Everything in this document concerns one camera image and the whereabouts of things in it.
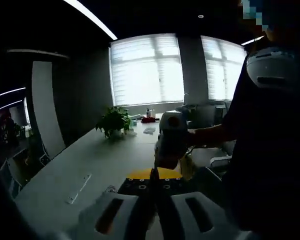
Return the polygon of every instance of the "desk surface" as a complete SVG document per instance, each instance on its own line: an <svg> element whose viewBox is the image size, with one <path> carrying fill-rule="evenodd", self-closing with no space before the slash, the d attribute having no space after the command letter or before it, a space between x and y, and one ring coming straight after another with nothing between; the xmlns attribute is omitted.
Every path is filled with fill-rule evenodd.
<svg viewBox="0 0 300 240"><path fill-rule="evenodd" d="M153 135L144 129L155 127ZM91 205L109 186L119 188L126 175L154 166L159 123L137 123L137 136L109 142L100 131L88 132L56 156L24 187L15 199L28 223L41 235L69 231L81 210ZM73 204L66 203L84 175L92 174Z"/></svg>

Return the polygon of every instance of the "person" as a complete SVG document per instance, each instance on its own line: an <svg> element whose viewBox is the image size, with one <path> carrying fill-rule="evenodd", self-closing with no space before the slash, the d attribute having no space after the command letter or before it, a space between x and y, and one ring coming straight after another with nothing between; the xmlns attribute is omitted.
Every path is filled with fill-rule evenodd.
<svg viewBox="0 0 300 240"><path fill-rule="evenodd" d="M263 29L268 47L292 52L300 60L300 9L292 3L275 7L291 14L289 18L287 12L274 12L271 7L268 13L277 15L262 12L268 17L267 25L272 23ZM289 22L282 20L285 14ZM222 124L190 132L188 144L219 146L236 140L232 160L222 178L227 210L242 230L262 236L288 236L300 232L300 89L293 92L289 87L273 84L270 78L265 78L267 87L253 81L247 64L257 53L251 52L244 60ZM274 68L272 72L280 70L283 69Z"/></svg>

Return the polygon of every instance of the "dark shirt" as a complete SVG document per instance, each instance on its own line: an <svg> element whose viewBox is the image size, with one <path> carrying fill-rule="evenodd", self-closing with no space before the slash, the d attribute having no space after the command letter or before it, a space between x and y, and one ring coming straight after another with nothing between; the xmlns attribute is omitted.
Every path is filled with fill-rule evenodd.
<svg viewBox="0 0 300 240"><path fill-rule="evenodd" d="M247 73L247 58L222 123L237 139L222 181L243 228L299 224L300 98L258 88Z"/></svg>

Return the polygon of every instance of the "bottle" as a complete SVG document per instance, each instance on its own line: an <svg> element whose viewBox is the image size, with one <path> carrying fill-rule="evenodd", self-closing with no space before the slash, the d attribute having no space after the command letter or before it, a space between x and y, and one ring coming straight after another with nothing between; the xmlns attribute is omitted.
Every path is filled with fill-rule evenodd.
<svg viewBox="0 0 300 240"><path fill-rule="evenodd" d="M146 109L145 116L146 116L147 118L150 118L150 117L151 117L151 113L150 113L149 108Z"/></svg>

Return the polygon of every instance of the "red object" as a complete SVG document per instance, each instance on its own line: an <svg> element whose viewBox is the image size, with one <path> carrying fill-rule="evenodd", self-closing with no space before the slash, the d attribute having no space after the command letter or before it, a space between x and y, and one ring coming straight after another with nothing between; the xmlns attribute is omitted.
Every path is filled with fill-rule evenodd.
<svg viewBox="0 0 300 240"><path fill-rule="evenodd" d="M141 119L141 123L148 124L148 123L155 123L156 119L154 117L144 117Z"/></svg>

